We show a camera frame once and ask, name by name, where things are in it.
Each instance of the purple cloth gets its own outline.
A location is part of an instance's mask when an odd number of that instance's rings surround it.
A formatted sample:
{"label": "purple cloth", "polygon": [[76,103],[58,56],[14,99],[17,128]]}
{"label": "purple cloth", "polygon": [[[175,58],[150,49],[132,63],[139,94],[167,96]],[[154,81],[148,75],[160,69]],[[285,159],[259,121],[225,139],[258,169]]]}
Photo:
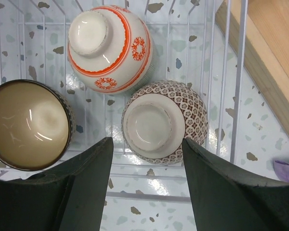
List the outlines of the purple cloth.
{"label": "purple cloth", "polygon": [[289,182],[289,163],[275,160],[273,165],[277,177],[282,181]]}

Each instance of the white wire rack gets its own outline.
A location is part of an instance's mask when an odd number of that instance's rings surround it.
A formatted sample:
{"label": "white wire rack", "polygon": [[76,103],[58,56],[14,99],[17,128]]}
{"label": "white wire rack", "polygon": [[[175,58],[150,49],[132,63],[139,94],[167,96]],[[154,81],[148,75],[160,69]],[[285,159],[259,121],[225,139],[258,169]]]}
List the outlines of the white wire rack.
{"label": "white wire rack", "polygon": [[[127,0],[109,0],[109,1],[93,1],[93,5],[88,1],[75,0],[71,3],[63,4],[60,0],[44,0],[46,6],[52,9],[49,12],[47,7],[41,7],[38,1],[14,1],[5,0],[0,1],[0,84],[5,81],[16,78],[33,78],[41,81],[61,91],[68,100],[71,101],[75,107],[77,121],[81,123],[78,126],[79,137],[74,142],[74,145],[65,154],[62,160],[65,161],[82,151],[105,136],[112,136],[115,142],[114,161],[111,169],[110,189],[107,192],[107,197],[121,198],[121,199],[137,199],[148,201],[166,201],[178,203],[190,203],[188,187],[186,185],[186,176],[184,166],[156,166],[145,163],[138,159],[126,147],[120,134],[120,110],[124,106],[128,97],[106,96],[100,95],[87,90],[81,82],[79,82],[73,75],[68,63],[65,52],[56,52],[61,54],[60,57],[53,57],[51,53],[53,43],[61,44],[65,49],[67,44],[67,31],[71,20],[81,11],[87,10],[92,6],[115,4],[125,8],[129,7],[132,12],[138,14],[149,26],[151,33],[157,44],[158,39],[162,33],[166,40],[163,40],[163,59],[161,67],[157,71],[155,79],[175,79],[183,81],[186,84],[194,83],[193,88],[200,94],[206,102],[207,108],[211,108],[213,100],[213,54],[214,54],[214,33],[216,26],[215,12],[219,7],[220,1],[217,0],[201,0],[200,2],[191,1],[192,3],[181,5],[182,1],[127,1]],[[160,9],[159,17],[155,17],[155,9],[151,9],[152,4],[163,3],[163,8]],[[239,38],[239,53],[235,78],[235,104],[234,116],[232,126],[232,137],[229,141],[230,150],[224,150],[225,144],[222,142],[222,129],[219,129],[216,137],[212,141],[210,136],[214,133],[210,126],[210,134],[206,140],[205,147],[215,152],[217,155],[236,163],[236,153],[238,144],[238,130],[240,118],[240,102],[241,102],[241,87],[242,87],[242,70],[244,62],[244,44],[245,44],[245,24],[247,15],[247,0],[242,0],[241,6],[241,26]],[[6,15],[1,11],[2,6],[8,10],[10,15],[14,15],[15,19]],[[180,14],[174,16],[174,11],[180,11]],[[230,23],[230,7],[227,10],[227,29],[225,36],[225,46],[223,47],[223,71],[221,85],[217,90],[219,95],[219,118],[217,120],[217,127],[222,128],[224,124],[225,111],[225,95],[226,95],[226,77],[227,77],[227,56],[228,56],[228,38],[229,38],[229,23]],[[196,52],[191,43],[191,36],[197,33],[198,44],[201,47],[201,52]],[[38,37],[35,43],[32,42],[33,37]],[[175,51],[180,48],[174,48],[175,42],[187,44],[187,48],[180,51],[180,62],[178,66],[182,65],[182,60],[185,64],[181,68],[173,68],[178,61],[175,60]],[[182,73],[181,77],[177,77],[177,69]],[[208,110],[208,118],[210,118],[211,110]],[[29,173],[20,172],[18,170],[0,167],[0,179],[10,180],[12,178],[26,178]],[[127,185],[130,179],[138,179],[138,185],[135,188],[141,188],[141,185],[150,185],[155,190],[155,193],[148,190],[145,186],[140,189],[143,193],[124,192],[124,190],[111,190],[111,184],[118,179],[117,185]],[[182,187],[185,187],[185,193],[177,193],[174,181],[181,181]]]}

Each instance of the brown bowl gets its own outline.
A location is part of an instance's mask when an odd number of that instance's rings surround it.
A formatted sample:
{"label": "brown bowl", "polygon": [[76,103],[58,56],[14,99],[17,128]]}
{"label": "brown bowl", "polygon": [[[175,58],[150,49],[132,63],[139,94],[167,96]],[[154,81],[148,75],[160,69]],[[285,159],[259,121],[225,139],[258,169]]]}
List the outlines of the brown bowl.
{"label": "brown bowl", "polygon": [[0,161],[24,171],[53,165],[75,133],[69,103],[52,88],[32,80],[0,85]]}

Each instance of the orange stripe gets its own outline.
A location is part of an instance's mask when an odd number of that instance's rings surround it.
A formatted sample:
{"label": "orange stripe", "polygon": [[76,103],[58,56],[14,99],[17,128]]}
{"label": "orange stripe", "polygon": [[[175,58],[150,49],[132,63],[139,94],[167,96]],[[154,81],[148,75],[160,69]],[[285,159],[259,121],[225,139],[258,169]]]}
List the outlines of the orange stripe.
{"label": "orange stripe", "polygon": [[114,63],[112,63],[109,67],[105,68],[104,70],[100,70],[100,71],[88,71],[88,70],[82,69],[80,66],[78,66],[75,63],[75,61],[73,60],[71,53],[70,53],[70,48],[68,46],[68,48],[67,48],[68,57],[70,59],[71,64],[73,65],[73,67],[77,71],[79,71],[80,73],[82,73],[83,75],[88,76],[88,77],[102,77],[105,75],[109,75],[110,73],[117,70],[121,66],[123,61],[127,58],[127,55],[129,53],[130,47],[131,47],[130,46],[130,44],[131,44],[131,27],[130,27],[129,22],[125,18],[125,16],[123,14],[121,14],[119,11],[117,11],[113,8],[110,8],[110,7],[101,6],[101,7],[94,8],[94,10],[99,10],[99,9],[109,10],[109,11],[115,13],[119,17],[119,19],[123,23],[124,32],[125,32],[125,41],[124,41],[123,50],[120,53],[119,57],[116,59],[116,61]]}
{"label": "orange stripe", "polygon": [[97,92],[100,92],[100,93],[114,93],[114,92],[117,92],[117,91],[120,91],[122,89],[125,89],[127,87],[129,87],[131,84],[133,84],[139,77],[140,75],[143,73],[147,63],[148,63],[148,60],[149,60],[149,57],[150,57],[150,49],[151,49],[151,41],[150,41],[150,34],[149,34],[149,31],[147,30],[144,22],[142,20],[140,20],[141,23],[143,24],[143,27],[144,27],[144,30],[145,30],[145,33],[146,33],[146,38],[147,38],[147,41],[148,41],[148,52],[147,52],[147,56],[145,58],[145,61],[143,62],[143,65],[140,67],[140,69],[138,70],[138,72],[134,75],[134,77],[129,80],[126,84],[124,84],[123,86],[117,88],[117,89],[113,89],[113,90],[96,90],[94,89],[94,91],[97,91]]}

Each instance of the brown patterned bowl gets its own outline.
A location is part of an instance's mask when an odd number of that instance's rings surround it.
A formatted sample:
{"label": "brown patterned bowl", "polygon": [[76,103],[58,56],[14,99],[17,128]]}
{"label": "brown patterned bowl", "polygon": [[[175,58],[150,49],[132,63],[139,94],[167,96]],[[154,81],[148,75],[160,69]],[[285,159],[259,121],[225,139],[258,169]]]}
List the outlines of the brown patterned bowl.
{"label": "brown patterned bowl", "polygon": [[203,144],[208,133],[207,109],[183,83],[162,80],[133,94],[123,110],[122,133],[130,149],[154,164],[183,160],[181,142]]}
{"label": "brown patterned bowl", "polygon": [[69,103],[56,90],[32,80],[0,85],[0,161],[25,171],[58,161],[75,133]]}

